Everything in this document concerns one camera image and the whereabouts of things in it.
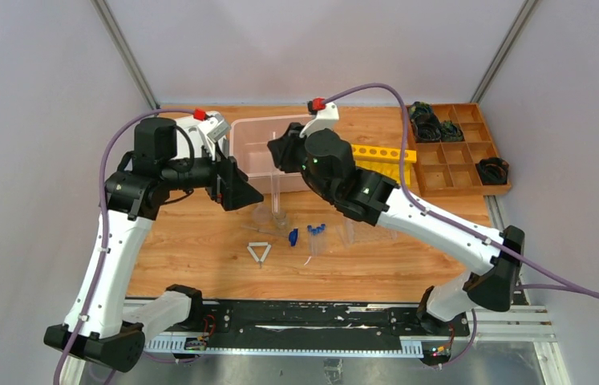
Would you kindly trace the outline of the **large glass test tube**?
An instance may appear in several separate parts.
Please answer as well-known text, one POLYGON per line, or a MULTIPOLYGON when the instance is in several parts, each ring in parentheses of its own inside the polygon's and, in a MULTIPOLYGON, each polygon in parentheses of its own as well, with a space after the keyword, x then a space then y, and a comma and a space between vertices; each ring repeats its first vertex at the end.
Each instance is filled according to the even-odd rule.
POLYGON ((271 182, 271 213, 274 218, 280 216, 280 194, 281 194, 281 182, 280 182, 280 171, 274 165, 271 164, 272 168, 269 174, 271 182))

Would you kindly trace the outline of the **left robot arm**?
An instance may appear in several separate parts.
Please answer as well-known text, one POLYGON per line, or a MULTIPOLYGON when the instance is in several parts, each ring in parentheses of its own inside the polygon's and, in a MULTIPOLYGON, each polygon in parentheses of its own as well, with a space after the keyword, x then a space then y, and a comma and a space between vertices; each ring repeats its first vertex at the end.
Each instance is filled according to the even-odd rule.
POLYGON ((263 199, 226 152, 230 126, 221 114, 147 117, 131 128, 134 148, 112 175, 100 178, 99 232, 79 294, 64 321, 43 338, 64 357, 119 372, 130 371, 145 344, 168 328, 209 326, 202 293, 188 286, 171 285, 137 310, 123 308, 138 253, 171 193, 202 188, 226 211, 263 199))

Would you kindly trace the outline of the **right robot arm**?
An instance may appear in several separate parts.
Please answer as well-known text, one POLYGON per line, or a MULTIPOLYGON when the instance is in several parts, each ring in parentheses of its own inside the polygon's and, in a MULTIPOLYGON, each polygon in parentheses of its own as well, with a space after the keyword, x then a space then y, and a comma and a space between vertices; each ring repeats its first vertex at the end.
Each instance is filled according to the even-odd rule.
POLYGON ((483 307, 507 312, 512 305, 521 263, 524 232, 477 225, 413 197, 379 172, 356 165, 351 145, 330 129, 302 137, 292 123, 267 147, 274 166, 298 173, 310 190, 344 217, 406 233, 462 263, 454 280, 426 289, 416 317, 421 331, 438 334, 457 315, 483 307))

